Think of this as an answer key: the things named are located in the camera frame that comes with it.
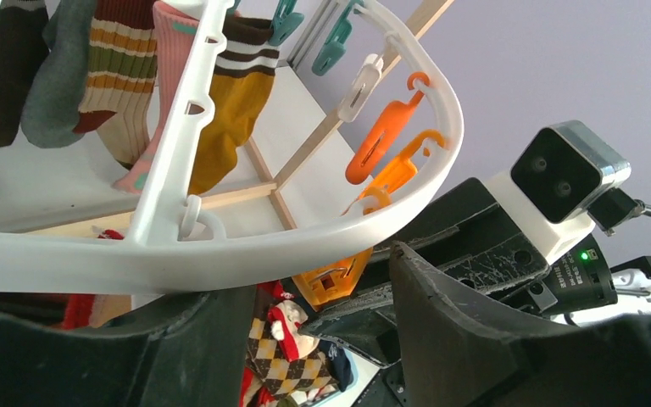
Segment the white clothespin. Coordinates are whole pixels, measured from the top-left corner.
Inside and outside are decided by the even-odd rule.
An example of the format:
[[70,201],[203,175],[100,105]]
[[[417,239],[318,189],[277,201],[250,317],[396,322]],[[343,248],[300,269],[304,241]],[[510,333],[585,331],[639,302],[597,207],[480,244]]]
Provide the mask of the white clothespin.
[[337,107],[340,121],[353,122],[382,78],[383,55],[368,54],[353,83]]

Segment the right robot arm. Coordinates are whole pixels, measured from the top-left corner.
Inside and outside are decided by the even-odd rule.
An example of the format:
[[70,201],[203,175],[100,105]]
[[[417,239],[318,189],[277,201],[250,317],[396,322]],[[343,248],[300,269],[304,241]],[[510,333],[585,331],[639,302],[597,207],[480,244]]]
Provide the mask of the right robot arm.
[[388,266],[405,243],[439,271],[488,297],[548,318],[615,304],[614,268],[587,236],[548,265],[483,183],[470,178],[379,243],[353,293],[311,315],[302,333],[382,368],[401,359]]

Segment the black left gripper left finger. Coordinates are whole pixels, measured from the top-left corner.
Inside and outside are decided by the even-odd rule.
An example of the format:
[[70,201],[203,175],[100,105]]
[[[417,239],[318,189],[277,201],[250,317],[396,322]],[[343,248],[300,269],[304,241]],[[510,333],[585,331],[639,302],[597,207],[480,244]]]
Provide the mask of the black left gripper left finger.
[[165,295],[74,330],[0,314],[0,406],[235,406],[255,295]]

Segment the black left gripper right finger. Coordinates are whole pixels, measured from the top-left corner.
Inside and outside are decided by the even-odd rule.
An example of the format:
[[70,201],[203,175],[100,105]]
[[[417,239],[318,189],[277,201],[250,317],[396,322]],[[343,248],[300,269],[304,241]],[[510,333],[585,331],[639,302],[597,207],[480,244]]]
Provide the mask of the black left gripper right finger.
[[651,315],[576,327],[501,304],[404,243],[389,259],[411,406],[651,406]]

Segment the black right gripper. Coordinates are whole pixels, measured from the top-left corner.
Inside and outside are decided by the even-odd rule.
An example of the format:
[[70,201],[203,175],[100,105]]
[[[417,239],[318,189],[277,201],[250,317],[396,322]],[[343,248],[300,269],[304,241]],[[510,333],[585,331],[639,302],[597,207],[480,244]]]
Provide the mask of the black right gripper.
[[300,332],[315,337],[376,337],[395,329],[388,262],[396,242],[406,243],[444,274],[495,298],[549,271],[547,260],[484,184],[469,178],[376,245],[356,293],[319,311]]

